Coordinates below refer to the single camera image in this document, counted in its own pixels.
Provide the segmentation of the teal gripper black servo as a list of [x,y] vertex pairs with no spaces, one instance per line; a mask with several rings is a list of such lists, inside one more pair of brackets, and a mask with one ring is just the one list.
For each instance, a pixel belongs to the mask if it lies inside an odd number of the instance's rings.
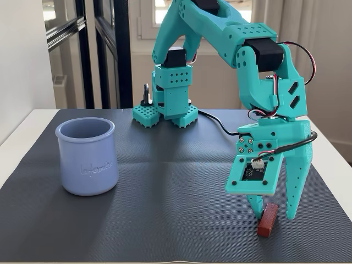
[[[307,120],[289,122],[283,118],[262,118],[257,123],[241,126],[238,132],[240,138],[236,142],[236,150],[239,154],[265,155],[279,147],[307,139],[311,135],[311,127]],[[312,154],[311,143],[284,153],[287,219],[294,219],[297,212]],[[262,196],[247,195],[246,198],[255,217],[261,219]]]

